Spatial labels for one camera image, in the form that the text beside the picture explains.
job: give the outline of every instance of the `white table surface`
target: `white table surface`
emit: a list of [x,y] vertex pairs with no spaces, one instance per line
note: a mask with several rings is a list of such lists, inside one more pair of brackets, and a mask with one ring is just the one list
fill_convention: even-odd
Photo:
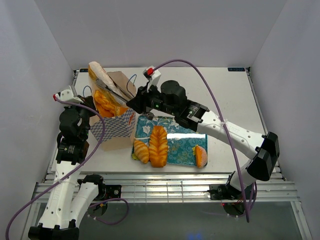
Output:
[[[147,79],[143,76],[143,67],[135,68],[105,68],[107,72],[122,71],[128,78],[137,74],[136,87],[144,86]],[[245,129],[257,133],[264,133],[256,102],[251,90],[247,73],[229,72],[226,67],[200,67],[199,70],[211,87],[223,117]],[[167,80],[176,80],[186,90],[188,99],[198,102],[217,113],[214,102],[202,82],[201,78],[191,67],[163,67],[158,87]],[[87,72],[78,74],[75,88],[82,95],[84,86],[88,85]],[[153,111],[156,116],[164,114]],[[90,144],[88,153],[93,150],[97,140],[89,133]],[[230,173],[236,169],[235,160],[229,145],[208,136],[208,164],[203,169],[191,166],[167,164],[163,168],[153,168],[150,163],[143,164],[131,159],[132,148],[104,151],[99,149],[92,158],[81,168],[83,172],[105,173]],[[247,158],[237,151],[240,165],[247,162]]]

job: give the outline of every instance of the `croissant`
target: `croissant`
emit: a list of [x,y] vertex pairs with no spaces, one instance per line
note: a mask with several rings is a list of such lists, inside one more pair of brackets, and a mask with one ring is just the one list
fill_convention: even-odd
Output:
[[149,149],[147,145],[145,145],[142,141],[140,140],[135,140],[133,143],[133,149],[134,149],[134,154],[137,156],[137,158],[146,164],[149,162]]
[[163,126],[154,126],[149,141],[150,162],[154,168],[163,168],[167,164],[168,140]]

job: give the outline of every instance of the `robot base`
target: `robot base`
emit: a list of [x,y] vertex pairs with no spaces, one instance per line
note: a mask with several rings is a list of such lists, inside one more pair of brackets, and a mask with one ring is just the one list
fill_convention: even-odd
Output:
[[[252,187],[248,186],[245,191],[245,198],[249,199]],[[211,184],[208,192],[210,193],[211,200],[238,200],[242,199],[241,192],[239,194],[230,195],[230,191],[227,191],[226,185]],[[223,209],[230,215],[242,215],[245,212],[245,205],[243,202],[224,202],[222,203]]]

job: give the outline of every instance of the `blue patterned box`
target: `blue patterned box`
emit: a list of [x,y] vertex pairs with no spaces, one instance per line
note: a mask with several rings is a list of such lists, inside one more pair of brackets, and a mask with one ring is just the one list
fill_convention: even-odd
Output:
[[193,148],[199,145],[208,152],[207,135],[179,126],[173,117],[156,116],[153,120],[148,120],[145,116],[139,116],[135,139],[149,146],[150,134],[154,126],[163,126],[167,132],[169,147],[167,164],[197,166]]
[[[105,134],[99,148],[108,150],[130,148],[133,145],[136,112],[129,108],[124,114],[104,117]],[[98,116],[90,118],[90,131],[98,141],[102,134],[102,122]]]

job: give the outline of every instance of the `blue mat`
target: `blue mat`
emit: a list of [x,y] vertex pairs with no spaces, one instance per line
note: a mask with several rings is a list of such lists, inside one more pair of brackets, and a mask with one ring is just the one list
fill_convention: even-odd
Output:
[[[173,117],[155,116],[153,120],[139,116],[135,138],[149,146],[149,139],[154,126],[163,126],[167,132],[168,159],[167,164],[197,166],[194,147],[199,145],[208,152],[208,137],[179,126]],[[132,149],[132,158],[136,160]]]

